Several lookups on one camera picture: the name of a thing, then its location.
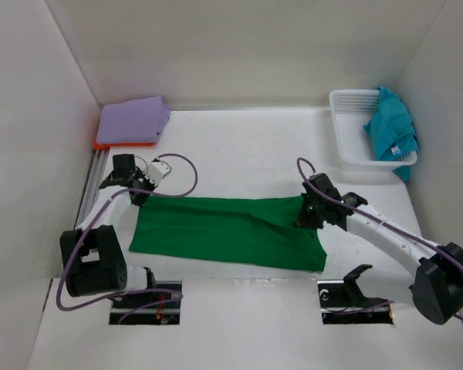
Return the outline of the orange t shirt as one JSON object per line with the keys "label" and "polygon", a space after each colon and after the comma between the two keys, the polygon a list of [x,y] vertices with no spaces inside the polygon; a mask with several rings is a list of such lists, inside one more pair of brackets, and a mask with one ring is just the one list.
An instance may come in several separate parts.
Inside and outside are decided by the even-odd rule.
{"label": "orange t shirt", "polygon": [[100,144],[97,141],[93,142],[93,150],[109,150],[111,148],[143,148],[143,147],[152,147],[155,146],[156,143],[107,143],[107,144]]}

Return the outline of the lavender t shirt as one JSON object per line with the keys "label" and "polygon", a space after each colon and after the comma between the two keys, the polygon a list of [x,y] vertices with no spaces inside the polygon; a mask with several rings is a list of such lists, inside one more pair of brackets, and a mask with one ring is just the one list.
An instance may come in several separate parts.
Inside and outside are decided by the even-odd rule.
{"label": "lavender t shirt", "polygon": [[162,96],[106,104],[101,109],[96,139],[107,143],[158,143],[172,108]]}

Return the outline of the green t shirt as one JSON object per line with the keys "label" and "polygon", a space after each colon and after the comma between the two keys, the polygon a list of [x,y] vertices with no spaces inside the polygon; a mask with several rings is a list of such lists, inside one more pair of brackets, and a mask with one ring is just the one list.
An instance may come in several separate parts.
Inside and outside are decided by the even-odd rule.
{"label": "green t shirt", "polygon": [[302,198],[150,197],[129,250],[204,261],[322,272],[317,232],[295,225]]}

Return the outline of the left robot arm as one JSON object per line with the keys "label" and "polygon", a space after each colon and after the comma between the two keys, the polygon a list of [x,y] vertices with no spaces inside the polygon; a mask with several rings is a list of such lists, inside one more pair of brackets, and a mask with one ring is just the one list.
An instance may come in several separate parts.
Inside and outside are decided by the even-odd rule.
{"label": "left robot arm", "polygon": [[140,207],[149,197],[138,191],[154,191],[169,172],[171,168],[158,159],[142,170],[133,154],[113,157],[113,170],[101,182],[91,211],[74,230],[60,237],[70,296],[131,290],[139,306],[146,308],[155,303],[158,289],[154,275],[147,267],[127,265],[117,227],[129,207]]}

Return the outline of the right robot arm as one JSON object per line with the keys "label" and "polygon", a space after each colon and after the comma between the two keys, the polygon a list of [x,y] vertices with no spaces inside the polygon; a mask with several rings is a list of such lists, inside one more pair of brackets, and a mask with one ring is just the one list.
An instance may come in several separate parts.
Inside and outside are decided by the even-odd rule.
{"label": "right robot arm", "polygon": [[298,227],[319,230],[328,223],[383,251],[411,276],[411,303],[434,324],[446,323],[463,308],[463,248],[401,229],[358,194],[340,195],[324,173],[303,177],[302,186]]}

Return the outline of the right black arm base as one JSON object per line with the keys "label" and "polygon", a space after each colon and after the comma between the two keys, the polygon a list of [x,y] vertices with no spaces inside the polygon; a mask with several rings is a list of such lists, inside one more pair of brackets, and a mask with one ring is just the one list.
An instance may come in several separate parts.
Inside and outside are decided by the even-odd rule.
{"label": "right black arm base", "polygon": [[321,320],[324,325],[369,325],[394,323],[392,301],[367,297],[357,280],[373,266],[361,264],[344,277],[317,281]]}

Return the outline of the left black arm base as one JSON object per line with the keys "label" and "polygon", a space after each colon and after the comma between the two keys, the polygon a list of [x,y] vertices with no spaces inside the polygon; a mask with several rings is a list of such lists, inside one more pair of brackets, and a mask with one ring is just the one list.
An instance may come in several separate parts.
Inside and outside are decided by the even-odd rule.
{"label": "left black arm base", "polygon": [[182,281],[158,281],[155,293],[134,294],[111,301],[110,325],[179,325]]}

